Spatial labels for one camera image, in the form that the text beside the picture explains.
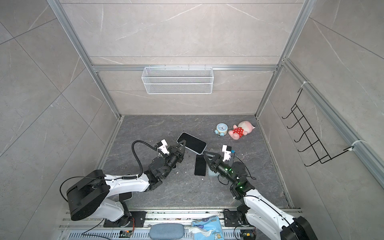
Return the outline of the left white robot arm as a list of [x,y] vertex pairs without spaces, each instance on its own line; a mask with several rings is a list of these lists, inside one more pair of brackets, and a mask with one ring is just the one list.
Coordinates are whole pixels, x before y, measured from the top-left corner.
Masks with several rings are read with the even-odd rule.
[[72,221],[88,217],[105,219],[105,227],[125,227],[133,223],[126,201],[134,192],[148,192],[160,186],[170,172],[184,159],[186,141],[168,146],[165,140],[152,150],[159,153],[147,171],[137,175],[106,175],[94,170],[67,190]]

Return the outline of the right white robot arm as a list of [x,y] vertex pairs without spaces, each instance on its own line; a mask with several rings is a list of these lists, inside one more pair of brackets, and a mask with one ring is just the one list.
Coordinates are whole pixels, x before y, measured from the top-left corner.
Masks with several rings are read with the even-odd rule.
[[317,236],[304,217],[295,218],[273,205],[249,182],[242,162],[231,166],[220,154],[205,151],[204,159],[211,171],[227,179],[234,199],[241,201],[237,216],[242,225],[253,226],[271,240],[316,240]]

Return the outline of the light blue phone case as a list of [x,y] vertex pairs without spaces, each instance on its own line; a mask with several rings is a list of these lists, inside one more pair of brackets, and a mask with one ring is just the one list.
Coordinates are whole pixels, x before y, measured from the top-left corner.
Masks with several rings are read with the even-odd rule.
[[218,173],[215,173],[214,171],[212,171],[210,168],[208,168],[208,171],[209,171],[209,176],[211,177],[215,177],[219,175]]

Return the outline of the cased phone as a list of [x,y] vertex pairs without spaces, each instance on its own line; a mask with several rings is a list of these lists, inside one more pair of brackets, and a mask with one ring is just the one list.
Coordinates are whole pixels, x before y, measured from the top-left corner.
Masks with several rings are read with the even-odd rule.
[[177,143],[181,143],[182,141],[186,141],[186,148],[196,153],[197,155],[202,155],[207,147],[206,142],[186,132],[181,133],[177,139]]

